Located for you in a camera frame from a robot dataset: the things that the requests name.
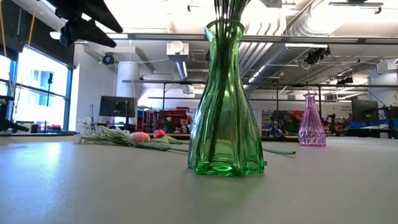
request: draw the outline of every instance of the table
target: table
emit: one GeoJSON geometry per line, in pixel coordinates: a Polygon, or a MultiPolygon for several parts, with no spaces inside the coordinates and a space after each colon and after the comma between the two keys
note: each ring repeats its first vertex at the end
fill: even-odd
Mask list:
{"type": "Polygon", "coordinates": [[[396,140],[264,153],[265,174],[196,176],[183,152],[0,138],[0,223],[397,223],[396,140]]]}

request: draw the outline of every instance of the vase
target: vase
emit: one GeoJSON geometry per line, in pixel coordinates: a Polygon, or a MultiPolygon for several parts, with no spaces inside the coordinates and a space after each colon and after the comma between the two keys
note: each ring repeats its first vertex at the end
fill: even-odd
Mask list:
{"type": "Polygon", "coordinates": [[[325,147],[326,134],[321,117],[315,106],[315,94],[308,93],[305,97],[305,111],[301,121],[298,140],[301,146],[325,147]]]}
{"type": "Polygon", "coordinates": [[[259,128],[239,74],[243,31],[243,25],[234,20],[214,21],[205,29],[210,69],[188,154],[188,167],[196,174],[242,177],[264,172],[259,128]],[[215,35],[220,27],[227,38],[218,44],[215,35]]]}

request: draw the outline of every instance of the green glass vase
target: green glass vase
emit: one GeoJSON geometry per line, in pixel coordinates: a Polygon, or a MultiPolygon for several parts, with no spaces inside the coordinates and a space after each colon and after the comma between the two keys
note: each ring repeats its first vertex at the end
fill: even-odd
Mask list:
{"type": "Polygon", "coordinates": [[[259,128],[239,74],[243,31],[243,25],[234,20],[214,21],[205,29],[210,41],[210,72],[188,155],[188,167],[196,174],[242,177],[264,172],[259,128]],[[225,38],[216,38],[217,29],[225,38]]]}

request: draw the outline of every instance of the ventilation pipe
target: ventilation pipe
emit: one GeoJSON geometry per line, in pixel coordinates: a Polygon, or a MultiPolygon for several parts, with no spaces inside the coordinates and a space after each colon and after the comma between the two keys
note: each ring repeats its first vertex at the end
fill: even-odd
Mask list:
{"type": "MultiPolygon", "coordinates": [[[[337,16],[337,7],[329,6],[328,0],[314,0],[311,5],[286,30],[287,36],[325,37],[337,30],[343,24],[337,16]]],[[[260,69],[249,79],[249,82],[264,82],[280,72],[282,67],[267,66],[267,64],[287,65],[305,54],[309,48],[286,47],[285,44],[273,44],[260,60],[260,69]]],[[[260,86],[247,85],[245,90],[254,91],[260,86]]]]}
{"type": "MultiPolygon", "coordinates": [[[[173,41],[167,43],[167,56],[170,60],[175,62],[182,81],[187,81],[187,64],[186,61],[189,60],[189,47],[187,43],[181,41],[173,41]]],[[[190,85],[183,85],[183,94],[193,94],[193,87],[190,85]]]]}

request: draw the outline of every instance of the pink glass vase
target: pink glass vase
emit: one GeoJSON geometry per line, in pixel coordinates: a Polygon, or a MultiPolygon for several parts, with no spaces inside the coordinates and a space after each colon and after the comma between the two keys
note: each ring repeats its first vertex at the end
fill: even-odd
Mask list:
{"type": "Polygon", "coordinates": [[[315,106],[315,94],[308,93],[305,96],[305,111],[301,121],[298,140],[301,146],[325,147],[326,134],[323,129],[321,117],[315,106]]]}

